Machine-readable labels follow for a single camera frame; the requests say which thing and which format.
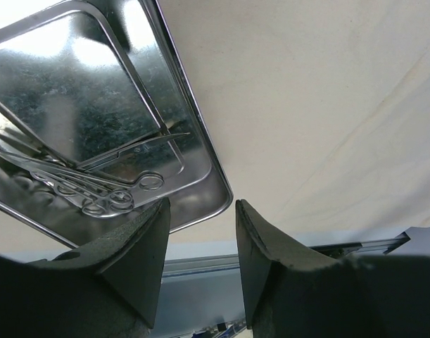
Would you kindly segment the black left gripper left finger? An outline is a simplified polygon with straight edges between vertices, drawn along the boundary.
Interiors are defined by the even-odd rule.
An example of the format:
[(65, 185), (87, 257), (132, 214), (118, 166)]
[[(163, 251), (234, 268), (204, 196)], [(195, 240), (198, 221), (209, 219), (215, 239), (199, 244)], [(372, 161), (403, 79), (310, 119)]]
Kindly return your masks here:
[(0, 256), (0, 337), (147, 337), (154, 327), (170, 202), (52, 260)]

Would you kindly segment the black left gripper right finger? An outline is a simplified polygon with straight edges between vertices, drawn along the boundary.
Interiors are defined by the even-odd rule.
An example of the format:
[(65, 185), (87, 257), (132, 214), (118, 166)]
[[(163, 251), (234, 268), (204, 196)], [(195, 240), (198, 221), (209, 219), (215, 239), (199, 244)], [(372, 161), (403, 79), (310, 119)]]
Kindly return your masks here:
[(430, 337), (429, 256), (325, 256), (238, 200), (246, 325), (255, 337)]

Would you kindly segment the steel instrument tray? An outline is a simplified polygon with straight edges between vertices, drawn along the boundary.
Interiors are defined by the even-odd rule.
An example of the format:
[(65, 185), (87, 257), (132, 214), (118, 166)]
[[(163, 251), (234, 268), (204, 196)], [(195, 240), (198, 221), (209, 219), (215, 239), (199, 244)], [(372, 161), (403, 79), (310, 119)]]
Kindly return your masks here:
[(178, 231), (225, 211), (233, 194), (157, 1), (0, 1), (0, 143), (86, 163), (150, 134), (177, 139), (183, 171), (129, 189), (134, 209), (83, 214), (0, 157), (0, 210), (78, 247), (169, 199)]

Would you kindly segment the beige cloth wrap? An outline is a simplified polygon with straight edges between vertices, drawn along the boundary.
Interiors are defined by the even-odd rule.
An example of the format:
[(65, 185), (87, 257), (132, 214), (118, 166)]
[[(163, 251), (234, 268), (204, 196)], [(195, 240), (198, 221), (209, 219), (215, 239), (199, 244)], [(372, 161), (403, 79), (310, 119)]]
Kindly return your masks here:
[[(430, 1), (157, 1), (229, 207), (173, 243), (234, 241), (233, 202), (305, 232), (430, 227)], [(74, 248), (0, 210), (0, 253)]]

